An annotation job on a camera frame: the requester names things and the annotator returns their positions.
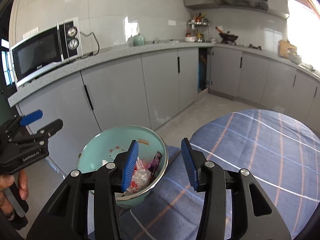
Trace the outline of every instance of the metal screw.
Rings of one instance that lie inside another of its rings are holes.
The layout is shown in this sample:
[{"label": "metal screw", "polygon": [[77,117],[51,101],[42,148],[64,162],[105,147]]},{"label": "metal screw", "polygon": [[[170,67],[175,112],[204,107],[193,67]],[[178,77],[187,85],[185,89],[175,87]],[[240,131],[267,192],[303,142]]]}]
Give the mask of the metal screw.
[{"label": "metal screw", "polygon": [[240,172],[243,176],[248,176],[250,174],[250,172],[247,169],[242,169]]},{"label": "metal screw", "polygon": [[72,177],[76,177],[76,176],[78,176],[79,174],[80,174],[80,172],[79,172],[78,170],[71,171],[71,173],[70,173],[70,175],[71,175]]},{"label": "metal screw", "polygon": [[207,162],[204,163],[204,165],[207,166],[208,168],[212,168],[212,167],[214,167],[214,162],[207,161]]},{"label": "metal screw", "polygon": [[114,163],[107,163],[106,167],[107,169],[113,169],[116,167],[116,165]]}]

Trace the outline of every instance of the gray countertop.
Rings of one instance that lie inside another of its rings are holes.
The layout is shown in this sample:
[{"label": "gray countertop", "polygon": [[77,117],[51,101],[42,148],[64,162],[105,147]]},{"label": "gray countertop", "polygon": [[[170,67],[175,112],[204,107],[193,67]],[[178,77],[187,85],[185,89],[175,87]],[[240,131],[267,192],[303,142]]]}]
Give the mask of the gray countertop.
[{"label": "gray countertop", "polygon": [[11,97],[8,98],[9,105],[12,107],[21,100],[25,99],[32,93],[38,91],[39,89],[65,77],[72,73],[78,72],[80,70],[83,70],[85,68],[98,65],[107,61],[115,60],[122,57],[128,57],[140,53],[146,53],[146,52],[153,52],[153,51],[159,51],[159,50],[165,50],[165,49],[179,49],[179,48],[208,48],[208,47],[219,47],[219,48],[228,48],[228,49],[236,49],[241,50],[243,52],[256,54],[259,56],[267,57],[273,60],[277,60],[280,62],[283,62],[285,64],[288,64],[296,69],[299,69],[310,76],[314,77],[316,80],[320,82],[320,77],[315,75],[314,73],[311,73],[310,71],[290,62],[287,59],[278,57],[275,53],[272,52],[265,52],[265,51],[259,51],[255,49],[249,49],[248,47],[240,47],[240,46],[230,46],[226,44],[220,44],[220,43],[188,43],[188,42],[176,42],[176,43],[159,43],[156,45],[143,45],[143,46],[137,46],[132,47],[128,44],[120,45],[120,46],[114,46],[110,48],[101,49],[100,53],[95,56],[91,56],[88,58],[76,60],[75,62],[72,62],[70,64],[64,65],[60,68],[57,68],[40,78],[32,81],[30,84],[27,84],[25,87],[19,88],[16,93],[14,93]]}]

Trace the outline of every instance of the human hand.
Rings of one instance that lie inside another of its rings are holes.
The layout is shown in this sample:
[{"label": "human hand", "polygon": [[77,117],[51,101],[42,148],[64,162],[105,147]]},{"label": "human hand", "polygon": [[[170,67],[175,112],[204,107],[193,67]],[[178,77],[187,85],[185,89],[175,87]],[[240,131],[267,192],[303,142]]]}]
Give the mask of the human hand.
[{"label": "human hand", "polygon": [[[13,175],[0,175],[0,207],[6,216],[10,216],[13,212],[13,207],[2,192],[4,189],[9,188],[14,183]],[[26,200],[29,196],[28,178],[25,170],[19,172],[18,187],[20,197]]]}]

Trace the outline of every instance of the floor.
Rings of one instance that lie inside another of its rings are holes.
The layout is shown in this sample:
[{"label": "floor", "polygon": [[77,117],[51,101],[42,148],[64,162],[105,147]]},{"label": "floor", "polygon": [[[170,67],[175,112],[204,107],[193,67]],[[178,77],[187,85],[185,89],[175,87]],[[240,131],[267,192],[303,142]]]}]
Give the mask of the floor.
[{"label": "floor", "polygon": [[[252,106],[218,97],[212,94],[205,95],[198,102],[192,104],[156,132],[164,139],[167,145],[180,147],[181,139],[191,138],[192,134],[206,123],[225,114]],[[29,211],[27,218],[29,224],[19,233],[26,237],[31,225],[39,212],[49,200],[53,192],[63,181],[61,174],[54,171],[46,160],[41,160],[26,168],[29,184]],[[93,212],[89,213],[89,233],[93,231]]]},{"label": "floor", "polygon": [[156,133],[167,145],[180,147],[183,138],[190,139],[192,134],[206,123],[225,114],[245,109],[254,109],[254,107],[235,100],[207,94],[156,130]]}]

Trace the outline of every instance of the power cord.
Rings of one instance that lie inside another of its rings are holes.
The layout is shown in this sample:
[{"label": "power cord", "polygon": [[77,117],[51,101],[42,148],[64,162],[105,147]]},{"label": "power cord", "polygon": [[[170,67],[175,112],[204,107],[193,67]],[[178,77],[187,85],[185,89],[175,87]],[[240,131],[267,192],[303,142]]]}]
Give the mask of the power cord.
[{"label": "power cord", "polygon": [[99,51],[100,51],[100,46],[99,46],[99,42],[98,42],[98,40],[97,40],[96,35],[94,35],[94,32],[91,32],[91,33],[89,33],[89,34],[84,34],[83,32],[80,32],[80,34],[83,35],[84,37],[89,37],[91,34],[94,36],[94,39],[96,40],[97,45],[98,45],[98,51],[97,51],[97,53],[95,54],[95,55],[97,55],[97,54],[99,53]]}]

